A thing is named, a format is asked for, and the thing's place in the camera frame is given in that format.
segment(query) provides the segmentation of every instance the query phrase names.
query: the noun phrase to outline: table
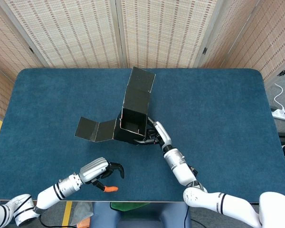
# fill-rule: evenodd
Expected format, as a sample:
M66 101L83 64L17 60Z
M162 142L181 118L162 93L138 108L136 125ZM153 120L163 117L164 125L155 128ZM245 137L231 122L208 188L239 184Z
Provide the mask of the table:
M285 161L261 74L252 69L148 69L156 74L149 115L199 171L209 192L257 202L285 194ZM102 193L83 186L67 200L182 201L158 145L75 137L81 116L106 121L122 107L130 69L25 69L15 83L0 132L0 200L40 191L103 156L121 163Z

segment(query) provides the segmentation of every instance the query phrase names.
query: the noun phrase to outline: metal hinge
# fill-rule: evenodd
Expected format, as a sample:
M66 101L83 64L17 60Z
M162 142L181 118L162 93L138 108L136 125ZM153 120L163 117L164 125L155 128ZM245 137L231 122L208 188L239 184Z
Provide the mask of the metal hinge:
M205 55L207 52L207 48L205 47L204 50L203 50L203 55Z
M285 74L285 70L282 70L279 74L278 74L278 76L283 76Z
M30 49L30 51L34 54L35 52L33 51L33 49L29 46L28 47Z

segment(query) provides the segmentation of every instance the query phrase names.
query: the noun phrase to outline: black cable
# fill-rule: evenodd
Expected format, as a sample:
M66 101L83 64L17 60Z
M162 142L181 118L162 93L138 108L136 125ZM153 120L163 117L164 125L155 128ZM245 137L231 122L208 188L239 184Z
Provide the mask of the black cable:
M77 227L74 227L74 226L47 226L47 225L45 225L45 224L41 221L41 215L39 216L39 221L40 221L41 225L43 225L44 227L47 227L47 228L55 228L55 227L58 227L58 228L64 228L64 227L77 228Z
M187 216L188 216L188 212L189 212L189 206L187 208L187 212L186 212L186 216L185 216L185 220L184 220L184 228L186 228L186 219L187 219Z
M186 219L187 219L187 216L188 216L188 212L189 212L189 206L188 206L188 208L187 208L187 212L186 212L186 216L185 216L185 220L184 220L184 228L186 228ZM197 220L194 220L194 219L191 219L191 218L190 218L190 220L193 221L193 222L196 222L196 223L200 224L200 225L201 225L202 227L204 227L204 228L207 228L204 224L198 222Z
M202 227L204 227L204 228L207 228L204 224L202 224L202 223L198 222L197 220L191 219L191 221L193 221L193 222L196 222L196 223L200 224L200 225L201 225Z

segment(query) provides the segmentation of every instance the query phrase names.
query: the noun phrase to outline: green object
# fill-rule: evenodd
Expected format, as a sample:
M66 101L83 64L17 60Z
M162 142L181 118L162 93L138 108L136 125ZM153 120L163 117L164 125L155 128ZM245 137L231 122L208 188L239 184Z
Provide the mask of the green object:
M136 208L141 208L149 203L127 203L127 202L111 202L110 207L113 210L129 211Z

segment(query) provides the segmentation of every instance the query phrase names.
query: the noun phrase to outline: white cable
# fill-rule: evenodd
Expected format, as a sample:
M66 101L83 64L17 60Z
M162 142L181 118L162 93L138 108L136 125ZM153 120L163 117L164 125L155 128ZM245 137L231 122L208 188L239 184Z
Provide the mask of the white cable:
M279 86L278 84L276 84L276 83L275 83L275 85L276 85L277 87L280 87L281 90L282 90L278 95L276 95L276 96L274 97L274 101L277 102L277 101L276 101L276 98L277 98L278 96L280 96L280 95L283 93L283 88L282 88L281 86ZM279 102L277 102L277 103L278 103L279 105L281 105L282 110L285 111L284 106L283 106L281 103L279 103Z

